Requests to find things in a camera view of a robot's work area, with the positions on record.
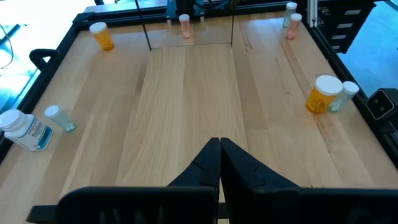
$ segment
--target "bottle cap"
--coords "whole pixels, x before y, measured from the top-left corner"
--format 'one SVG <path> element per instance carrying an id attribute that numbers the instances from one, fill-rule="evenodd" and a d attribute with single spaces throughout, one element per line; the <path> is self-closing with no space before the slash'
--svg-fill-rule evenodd
<path id="1" fill-rule="evenodd" d="M 61 113 L 62 109 L 58 105 L 49 106 L 45 111 L 44 115 L 48 118 L 54 118 Z"/>
<path id="2" fill-rule="evenodd" d="M 293 13 L 293 14 L 290 16 L 290 19 L 291 19 L 292 21 L 301 21 L 301 20 L 303 19 L 303 17 L 302 17 L 299 13 Z"/>
<path id="3" fill-rule="evenodd" d="M 296 9 L 297 3 L 296 2 L 289 2 L 286 4 L 286 9 Z"/>
<path id="4" fill-rule="evenodd" d="M 343 91 L 347 94 L 354 95 L 359 91 L 359 86 L 353 82 L 343 82 Z"/>
<path id="5" fill-rule="evenodd" d="M 341 81 L 331 75 L 321 75 L 315 81 L 315 88 L 326 96 L 335 96 L 343 90 Z"/>
<path id="6" fill-rule="evenodd" d="M 7 131 L 13 125 L 21 122 L 24 114 L 17 109 L 7 110 L 0 115 L 0 129 Z"/>
<path id="7" fill-rule="evenodd" d="M 189 21 L 189 15 L 188 14 L 182 14 L 178 19 L 180 20 L 180 22 Z"/>
<path id="8" fill-rule="evenodd" d="M 100 32 L 106 30 L 108 28 L 106 26 L 106 23 L 104 22 L 96 22 L 93 25 L 90 26 L 90 32 L 92 34 L 99 34 Z"/>

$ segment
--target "white bottle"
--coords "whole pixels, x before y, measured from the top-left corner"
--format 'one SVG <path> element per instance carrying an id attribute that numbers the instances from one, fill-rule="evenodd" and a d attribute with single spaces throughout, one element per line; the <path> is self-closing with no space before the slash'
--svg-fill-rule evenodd
<path id="1" fill-rule="evenodd" d="M 30 151 L 44 150 L 53 134 L 52 129 L 34 115 L 17 109 L 0 115 L 0 129 L 4 131 L 4 137 Z"/>

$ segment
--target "white medicine bottle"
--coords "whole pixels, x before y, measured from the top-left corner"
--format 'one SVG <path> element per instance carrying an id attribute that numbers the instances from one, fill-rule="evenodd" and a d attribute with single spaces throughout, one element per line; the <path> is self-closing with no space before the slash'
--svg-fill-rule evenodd
<path id="1" fill-rule="evenodd" d="M 11 109 L 0 114 L 4 137 L 30 150 L 41 151 L 49 144 L 53 131 L 32 114 Z"/>

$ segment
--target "bottle label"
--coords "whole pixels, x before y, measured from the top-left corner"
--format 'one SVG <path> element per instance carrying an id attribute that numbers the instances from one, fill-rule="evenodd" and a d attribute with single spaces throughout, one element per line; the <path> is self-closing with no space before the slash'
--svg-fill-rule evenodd
<path id="1" fill-rule="evenodd" d="M 50 142 L 53 131 L 50 127 L 43 124 L 37 118 L 33 119 L 26 133 L 18 138 L 11 139 L 24 146 L 30 151 L 39 151 L 44 149 Z"/>

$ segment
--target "cable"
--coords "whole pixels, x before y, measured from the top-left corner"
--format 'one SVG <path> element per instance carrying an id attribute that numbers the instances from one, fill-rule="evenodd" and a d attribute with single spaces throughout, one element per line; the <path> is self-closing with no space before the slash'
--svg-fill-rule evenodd
<path id="1" fill-rule="evenodd" d="M 5 65 L 5 66 L 0 67 L 0 69 L 6 69 L 6 67 L 7 67 L 8 65 L 10 65 L 11 62 L 14 60 L 14 50 L 12 49 L 11 40 L 10 40 L 10 37 L 8 36 L 6 30 L 4 30 L 4 28 L 3 28 L 3 26 L 2 26 L 1 24 L 0 24 L 0 27 L 1 27 L 2 31 L 4 32 L 4 35 L 7 37 L 7 40 L 8 40 L 8 42 L 10 43 L 10 49 L 11 49 L 11 60 L 10 60 L 10 62 L 8 62 L 8 64 Z"/>
<path id="2" fill-rule="evenodd" d="M 213 2 L 211 0 L 208 0 L 208 1 L 210 3 L 209 6 L 202 6 L 201 4 L 197 3 L 196 1 L 195 1 L 195 5 L 197 5 L 199 8 L 202 8 L 202 9 L 211 9 L 213 7 Z"/>

